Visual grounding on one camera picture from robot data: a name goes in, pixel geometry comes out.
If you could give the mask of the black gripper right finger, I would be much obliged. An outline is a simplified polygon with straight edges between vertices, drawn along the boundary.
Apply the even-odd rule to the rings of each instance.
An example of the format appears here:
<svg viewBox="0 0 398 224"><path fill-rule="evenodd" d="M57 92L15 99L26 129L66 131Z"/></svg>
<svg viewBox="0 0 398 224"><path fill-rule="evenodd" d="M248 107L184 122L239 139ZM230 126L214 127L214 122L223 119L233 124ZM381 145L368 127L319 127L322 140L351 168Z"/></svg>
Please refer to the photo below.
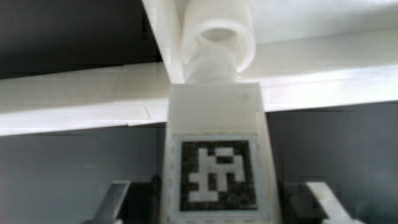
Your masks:
<svg viewBox="0 0 398 224"><path fill-rule="evenodd" d="M285 224L367 224L344 207L326 182L294 182L283 185Z"/></svg>

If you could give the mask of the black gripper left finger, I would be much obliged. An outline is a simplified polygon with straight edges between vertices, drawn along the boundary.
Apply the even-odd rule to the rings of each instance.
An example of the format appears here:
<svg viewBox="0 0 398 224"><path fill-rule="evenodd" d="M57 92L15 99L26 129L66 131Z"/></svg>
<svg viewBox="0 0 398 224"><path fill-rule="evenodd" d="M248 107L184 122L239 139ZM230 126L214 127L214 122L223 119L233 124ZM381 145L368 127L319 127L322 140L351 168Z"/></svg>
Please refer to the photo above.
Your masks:
<svg viewBox="0 0 398 224"><path fill-rule="evenodd" d="M116 181L93 218L82 224L161 224L162 178L150 182Z"/></svg>

